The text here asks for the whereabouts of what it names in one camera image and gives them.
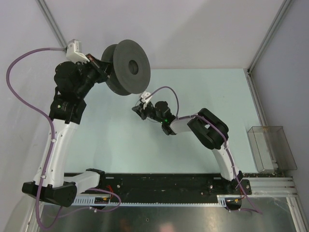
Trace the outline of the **dark perforated cable spool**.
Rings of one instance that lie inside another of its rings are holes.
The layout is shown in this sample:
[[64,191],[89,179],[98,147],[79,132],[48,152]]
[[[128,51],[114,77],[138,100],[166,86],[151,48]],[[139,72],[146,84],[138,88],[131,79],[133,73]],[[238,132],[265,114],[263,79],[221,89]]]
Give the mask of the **dark perforated cable spool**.
[[150,83],[151,69],[143,48],[133,40],[108,46],[101,61],[112,64],[107,86],[117,95],[140,94]]

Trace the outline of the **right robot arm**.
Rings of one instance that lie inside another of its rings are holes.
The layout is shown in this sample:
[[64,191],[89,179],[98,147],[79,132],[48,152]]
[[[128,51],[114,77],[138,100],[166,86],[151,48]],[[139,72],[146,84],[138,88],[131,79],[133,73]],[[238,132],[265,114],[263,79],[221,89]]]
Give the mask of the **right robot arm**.
[[177,135],[191,132],[205,146],[211,150],[220,168],[223,179],[223,189],[228,194],[234,194],[240,188],[242,172],[235,164],[229,149],[228,126],[206,108],[198,113],[176,117],[166,101],[159,101],[155,105],[148,103],[144,106],[140,103],[132,108],[132,111],[142,119],[152,119],[161,124],[162,131],[166,135]]

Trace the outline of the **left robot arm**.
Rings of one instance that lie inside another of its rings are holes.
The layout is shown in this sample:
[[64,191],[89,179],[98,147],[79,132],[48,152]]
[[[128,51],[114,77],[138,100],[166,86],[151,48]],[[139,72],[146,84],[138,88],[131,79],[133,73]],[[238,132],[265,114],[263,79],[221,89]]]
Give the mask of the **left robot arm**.
[[55,95],[48,119],[53,128],[34,179],[25,182],[22,192],[45,203],[69,207],[77,194],[88,189],[102,193],[107,182],[103,171],[87,169],[66,178],[64,167],[70,142],[81,123],[86,108],[84,101],[96,83],[106,82],[112,72],[111,61],[101,61],[90,54],[85,61],[65,61],[55,68]]

